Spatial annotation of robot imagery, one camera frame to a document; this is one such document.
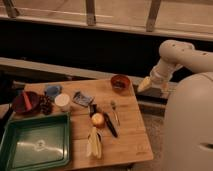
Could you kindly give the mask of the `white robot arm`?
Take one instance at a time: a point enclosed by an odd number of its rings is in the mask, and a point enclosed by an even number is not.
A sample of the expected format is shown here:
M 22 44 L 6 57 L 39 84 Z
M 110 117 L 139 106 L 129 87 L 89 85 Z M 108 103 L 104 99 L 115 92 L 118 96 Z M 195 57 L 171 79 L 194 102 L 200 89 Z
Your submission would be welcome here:
M 162 171 L 213 171 L 213 52 L 166 40 L 160 59 L 137 90 L 168 89 L 173 73 L 193 72 L 169 95 L 164 116 Z

